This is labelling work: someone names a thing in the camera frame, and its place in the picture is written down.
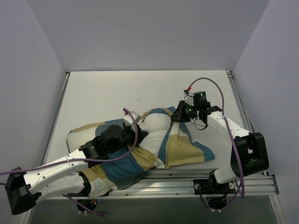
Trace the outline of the white pillow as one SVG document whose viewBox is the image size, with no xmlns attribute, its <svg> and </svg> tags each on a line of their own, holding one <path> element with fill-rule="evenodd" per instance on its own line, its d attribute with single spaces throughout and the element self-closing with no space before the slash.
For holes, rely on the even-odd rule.
<svg viewBox="0 0 299 224">
<path fill-rule="evenodd" d="M 170 128 L 170 123 L 170 117 L 166 114 L 153 113 L 147 115 L 138 123 L 142 131 L 148 132 L 139 146 L 157 156 L 164 136 Z"/>
</svg>

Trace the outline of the checked blue beige pillowcase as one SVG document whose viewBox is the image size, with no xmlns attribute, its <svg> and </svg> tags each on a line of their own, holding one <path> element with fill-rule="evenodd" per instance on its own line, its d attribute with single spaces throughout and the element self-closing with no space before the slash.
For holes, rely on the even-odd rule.
<svg viewBox="0 0 299 224">
<path fill-rule="evenodd" d="M 141 116 L 139 122 L 153 113 L 171 117 L 175 110 L 174 106 L 151 109 Z M 157 156 L 137 146 L 130 155 L 122 158 L 130 148 L 127 146 L 109 156 L 109 159 L 117 158 L 117 161 L 105 162 L 83 171 L 92 186 L 90 197 L 102 196 L 112 189 L 122 190 L 143 178 L 152 168 L 164 169 L 215 159 L 211 149 L 192 140 L 186 124 L 172 121 Z"/>
</svg>

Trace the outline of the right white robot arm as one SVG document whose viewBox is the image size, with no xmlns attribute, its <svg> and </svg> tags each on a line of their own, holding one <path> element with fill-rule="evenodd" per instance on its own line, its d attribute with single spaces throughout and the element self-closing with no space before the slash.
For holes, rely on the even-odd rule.
<svg viewBox="0 0 299 224">
<path fill-rule="evenodd" d="M 252 133 L 228 119 L 223 109 L 211 106 L 204 91 L 194 93 L 192 99 L 192 104 L 185 100 L 179 102 L 171 121 L 187 123 L 199 119 L 232 144 L 229 164 L 210 174 L 207 181 L 210 191 L 217 193 L 224 188 L 225 183 L 269 168 L 265 139 L 261 133 Z"/>
</svg>

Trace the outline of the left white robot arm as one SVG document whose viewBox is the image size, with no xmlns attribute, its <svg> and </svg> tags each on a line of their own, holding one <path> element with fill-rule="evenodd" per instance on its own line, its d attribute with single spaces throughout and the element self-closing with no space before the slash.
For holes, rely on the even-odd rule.
<svg viewBox="0 0 299 224">
<path fill-rule="evenodd" d="M 109 156 L 127 145 L 136 147 L 148 135 L 139 127 L 111 125 L 99 136 L 52 163 L 33 169 L 13 169 L 5 184 L 11 213 L 19 215 L 33 208 L 38 201 L 62 194 L 89 196 L 94 183 L 83 170 L 109 160 Z"/>
</svg>

